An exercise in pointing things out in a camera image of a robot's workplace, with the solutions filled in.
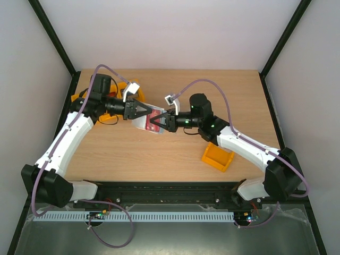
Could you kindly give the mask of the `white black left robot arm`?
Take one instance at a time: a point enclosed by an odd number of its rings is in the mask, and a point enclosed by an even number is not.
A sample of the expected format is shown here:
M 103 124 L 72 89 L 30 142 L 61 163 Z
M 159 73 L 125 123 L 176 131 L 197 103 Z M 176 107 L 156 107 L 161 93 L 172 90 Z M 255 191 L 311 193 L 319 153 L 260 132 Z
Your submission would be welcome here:
M 96 184 L 64 178 L 82 139 L 105 114 L 134 120 L 152 112 L 149 106 L 133 98 L 140 89 L 137 82 L 128 82 L 122 92 L 112 95 L 111 76 L 96 74 L 91 80 L 87 90 L 74 96 L 66 121 L 47 151 L 34 165 L 24 165 L 21 171 L 26 191 L 33 200 L 62 208 L 70 201 L 93 199 Z

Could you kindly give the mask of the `beige leather card holder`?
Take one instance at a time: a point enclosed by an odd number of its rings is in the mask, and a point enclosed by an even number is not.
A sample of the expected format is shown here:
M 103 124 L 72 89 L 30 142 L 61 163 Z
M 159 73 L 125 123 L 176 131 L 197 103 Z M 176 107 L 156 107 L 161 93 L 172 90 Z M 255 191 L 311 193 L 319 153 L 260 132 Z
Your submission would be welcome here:
M 150 122 L 150 119 L 153 117 L 156 117 L 160 114 L 165 113 L 165 110 L 163 108 L 154 106 L 154 105 L 150 105 L 150 104 L 146 104 L 148 107 L 150 107 L 152 109 L 152 112 L 146 116 L 142 116 L 139 118 L 136 118 L 134 120 L 132 120 L 132 125 L 135 128 L 141 129 L 141 130 L 146 130 L 149 131 L 151 133 L 155 133 L 155 134 L 162 134 L 164 133 L 164 129 L 152 124 Z

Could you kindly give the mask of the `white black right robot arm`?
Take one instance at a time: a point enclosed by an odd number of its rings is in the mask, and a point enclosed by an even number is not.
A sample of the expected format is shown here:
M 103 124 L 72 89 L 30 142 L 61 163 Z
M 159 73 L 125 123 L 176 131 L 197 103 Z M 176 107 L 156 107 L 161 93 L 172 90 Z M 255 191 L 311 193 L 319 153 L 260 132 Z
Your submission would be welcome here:
M 241 181 L 232 194 L 232 203 L 245 207 L 250 200 L 271 197 L 286 201 L 298 197 L 302 183 L 302 171 L 295 152 L 285 147 L 281 150 L 251 139 L 213 113 L 211 102 L 203 93 L 195 93 L 189 99 L 190 111 L 180 112 L 178 107 L 150 118 L 150 123 L 176 132 L 178 128 L 197 128 L 200 136 L 223 149 L 230 150 L 257 166 L 263 177 Z

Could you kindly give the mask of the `dark red card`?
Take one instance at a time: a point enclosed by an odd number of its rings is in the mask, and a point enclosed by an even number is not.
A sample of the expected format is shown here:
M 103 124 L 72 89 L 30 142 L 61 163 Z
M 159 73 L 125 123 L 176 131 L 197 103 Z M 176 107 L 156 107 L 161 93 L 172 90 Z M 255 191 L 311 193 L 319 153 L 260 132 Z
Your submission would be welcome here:
M 145 126 L 146 131 L 149 131 L 149 132 L 155 133 L 155 134 L 162 134 L 164 132 L 164 129 L 162 127 L 155 124 L 155 123 L 163 124 L 164 119 L 162 117 L 155 119 L 153 122 L 150 121 L 152 118 L 154 118 L 158 115 L 161 115 L 164 112 L 165 111 L 164 111 L 163 108 L 158 108 L 158 107 L 152 108 L 152 112 L 150 114 L 148 114 L 147 117 L 146 117 L 146 126 Z

